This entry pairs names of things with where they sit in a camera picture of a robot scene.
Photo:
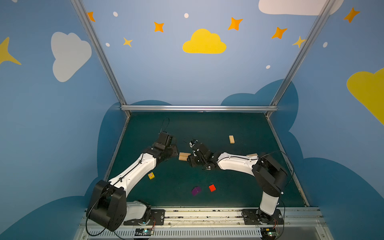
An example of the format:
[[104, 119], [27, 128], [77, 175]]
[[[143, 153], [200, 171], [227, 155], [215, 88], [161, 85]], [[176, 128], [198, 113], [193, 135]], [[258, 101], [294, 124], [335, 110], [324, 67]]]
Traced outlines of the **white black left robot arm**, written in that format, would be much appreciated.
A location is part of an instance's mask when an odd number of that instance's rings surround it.
[[150, 223], [151, 205], [141, 201], [127, 202], [127, 197], [135, 185], [159, 163], [179, 154], [172, 140], [172, 135], [159, 133], [157, 141], [143, 150], [138, 159], [122, 173], [108, 181], [97, 182], [86, 212], [87, 220], [111, 232], [123, 223]]

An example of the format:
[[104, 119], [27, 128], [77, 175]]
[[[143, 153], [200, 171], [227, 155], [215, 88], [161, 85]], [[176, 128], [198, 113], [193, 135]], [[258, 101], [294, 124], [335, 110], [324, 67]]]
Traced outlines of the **printed wood block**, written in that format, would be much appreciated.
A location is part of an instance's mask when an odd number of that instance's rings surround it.
[[190, 153], [179, 153], [179, 158], [180, 159], [186, 159], [190, 155], [191, 155]]

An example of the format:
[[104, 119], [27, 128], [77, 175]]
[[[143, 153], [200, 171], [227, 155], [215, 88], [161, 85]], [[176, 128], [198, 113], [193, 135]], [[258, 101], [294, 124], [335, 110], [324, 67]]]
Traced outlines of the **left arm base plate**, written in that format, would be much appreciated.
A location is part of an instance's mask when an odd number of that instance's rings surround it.
[[163, 226], [165, 220], [165, 210], [164, 209], [154, 209], [151, 210], [151, 213], [145, 213], [143, 219], [132, 219], [123, 222], [124, 226]]

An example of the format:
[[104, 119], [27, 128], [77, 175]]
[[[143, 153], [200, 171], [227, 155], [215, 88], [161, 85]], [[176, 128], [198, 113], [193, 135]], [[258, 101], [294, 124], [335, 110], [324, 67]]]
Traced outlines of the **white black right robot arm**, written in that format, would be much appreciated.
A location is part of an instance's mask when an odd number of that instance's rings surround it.
[[194, 150], [186, 157], [191, 167], [203, 166], [207, 170], [220, 169], [245, 173], [256, 178], [263, 190], [260, 206], [253, 213], [244, 213], [246, 224], [253, 221], [261, 225], [283, 224], [283, 215], [277, 209], [280, 196], [283, 194], [288, 173], [269, 154], [264, 156], [240, 156], [226, 152], [203, 153]]

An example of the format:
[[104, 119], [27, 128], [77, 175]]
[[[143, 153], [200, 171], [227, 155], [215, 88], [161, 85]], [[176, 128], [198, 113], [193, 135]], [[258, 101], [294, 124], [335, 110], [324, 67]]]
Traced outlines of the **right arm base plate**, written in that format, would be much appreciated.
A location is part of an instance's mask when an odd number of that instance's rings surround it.
[[282, 225], [284, 224], [283, 214], [279, 209], [270, 216], [260, 209], [243, 209], [242, 217], [245, 225]]

